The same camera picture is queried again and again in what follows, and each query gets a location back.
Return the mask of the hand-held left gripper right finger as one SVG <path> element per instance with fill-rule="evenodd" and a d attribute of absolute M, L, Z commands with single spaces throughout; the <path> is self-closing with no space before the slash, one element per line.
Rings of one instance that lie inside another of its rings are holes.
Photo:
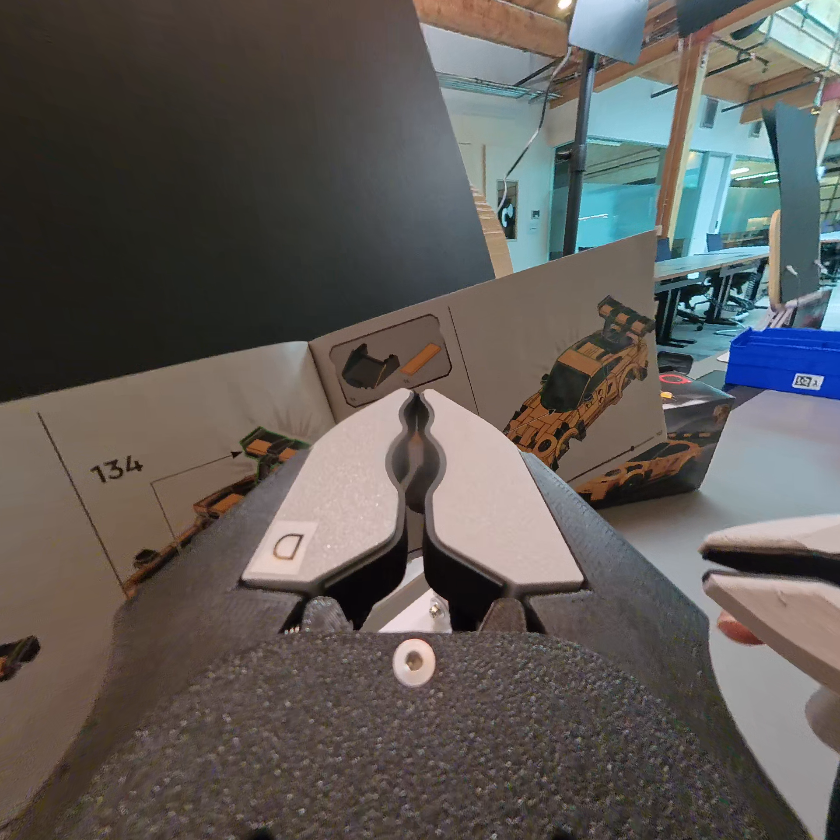
<path fill-rule="evenodd" d="M 446 396 L 420 395 L 420 512 L 426 580 L 455 630 L 499 599 L 576 593 L 585 574 L 522 451 Z"/>

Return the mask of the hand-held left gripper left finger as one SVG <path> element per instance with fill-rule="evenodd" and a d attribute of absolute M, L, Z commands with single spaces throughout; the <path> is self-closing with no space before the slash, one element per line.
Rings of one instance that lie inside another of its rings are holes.
<path fill-rule="evenodd" d="M 399 389 L 348 417 L 311 447 L 241 575 L 242 585 L 328 596 L 352 624 L 406 572 L 403 481 L 413 392 Z"/>

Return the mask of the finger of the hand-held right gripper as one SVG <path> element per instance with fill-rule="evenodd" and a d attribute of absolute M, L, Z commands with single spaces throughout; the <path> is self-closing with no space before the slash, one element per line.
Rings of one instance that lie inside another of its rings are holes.
<path fill-rule="evenodd" d="M 763 644 L 839 691 L 839 589 L 801 577 L 709 571 L 703 591 Z"/>
<path fill-rule="evenodd" d="M 707 535 L 699 553 L 756 553 L 839 559 L 839 515 L 760 521 L 726 528 Z"/>

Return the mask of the lego set box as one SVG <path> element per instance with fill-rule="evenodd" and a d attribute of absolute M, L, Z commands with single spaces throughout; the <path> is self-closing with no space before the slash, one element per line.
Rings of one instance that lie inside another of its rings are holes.
<path fill-rule="evenodd" d="M 675 371 L 659 375 L 667 436 L 575 487 L 594 509 L 698 490 L 735 400 Z"/>

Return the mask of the lego instruction booklet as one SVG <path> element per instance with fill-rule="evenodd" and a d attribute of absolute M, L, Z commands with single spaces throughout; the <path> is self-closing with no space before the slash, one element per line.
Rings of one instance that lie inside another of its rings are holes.
<path fill-rule="evenodd" d="M 313 444 L 400 389 L 435 390 L 502 429 L 540 375 L 603 324 L 604 297 L 655 311 L 655 234 L 582 250 L 309 343 L 214 356 L 2 405 L 2 641 L 45 664 L 2 688 L 2 824 L 70 744 L 104 668 L 134 555 L 193 502 L 256 470 L 253 427 Z"/>

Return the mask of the person's right hand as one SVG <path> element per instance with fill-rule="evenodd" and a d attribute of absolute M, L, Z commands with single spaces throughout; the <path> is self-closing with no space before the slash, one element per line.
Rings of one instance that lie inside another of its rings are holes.
<path fill-rule="evenodd" d="M 763 641 L 757 635 L 743 625 L 732 614 L 721 611 L 717 619 L 718 630 L 732 642 L 746 646 L 760 646 Z"/>

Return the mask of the blue labelled storage bin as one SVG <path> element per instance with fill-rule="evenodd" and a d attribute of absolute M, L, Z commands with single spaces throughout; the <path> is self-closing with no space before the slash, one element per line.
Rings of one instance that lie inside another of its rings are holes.
<path fill-rule="evenodd" d="M 749 329 L 730 344 L 728 385 L 839 398 L 839 332 Z"/>

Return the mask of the long grey desk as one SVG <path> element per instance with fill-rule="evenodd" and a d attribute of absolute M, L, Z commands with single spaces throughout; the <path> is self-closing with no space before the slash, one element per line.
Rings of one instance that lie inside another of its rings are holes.
<path fill-rule="evenodd" d="M 694 340 L 674 341 L 672 328 L 677 313 L 679 292 L 694 284 L 692 275 L 709 276 L 718 281 L 706 318 L 701 325 L 714 324 L 733 328 L 735 321 L 721 316 L 728 300 L 732 279 L 738 273 L 756 269 L 770 256 L 767 245 L 746 248 L 725 248 L 705 255 L 690 255 L 662 260 L 654 265 L 654 296 L 658 300 L 656 313 L 656 341 L 661 347 L 685 347 Z"/>

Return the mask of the dark hanging acoustic panel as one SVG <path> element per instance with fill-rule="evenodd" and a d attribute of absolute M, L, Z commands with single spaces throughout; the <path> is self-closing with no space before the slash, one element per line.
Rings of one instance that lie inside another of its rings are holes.
<path fill-rule="evenodd" d="M 677 1 L 679 38 L 703 29 L 717 34 L 742 28 L 791 6 L 795 1 Z"/>
<path fill-rule="evenodd" d="M 821 275 L 816 119 L 780 101 L 763 110 L 763 120 L 780 180 L 780 295 L 787 302 L 815 292 Z"/>

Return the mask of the black metal pole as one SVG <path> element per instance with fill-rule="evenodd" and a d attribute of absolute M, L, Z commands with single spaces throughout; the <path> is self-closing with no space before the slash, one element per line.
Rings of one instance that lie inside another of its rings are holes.
<path fill-rule="evenodd" d="M 563 233 L 563 256 L 576 252 L 580 223 L 583 178 L 586 166 L 587 133 L 592 105 L 598 55 L 585 50 L 582 54 L 581 88 L 578 97 L 574 146 L 570 153 L 569 194 Z"/>

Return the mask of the grey hanging panel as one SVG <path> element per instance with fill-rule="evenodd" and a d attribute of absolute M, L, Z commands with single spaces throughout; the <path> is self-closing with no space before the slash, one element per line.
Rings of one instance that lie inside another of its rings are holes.
<path fill-rule="evenodd" d="M 648 1 L 576 1 L 570 46 L 635 65 L 641 53 Z"/>

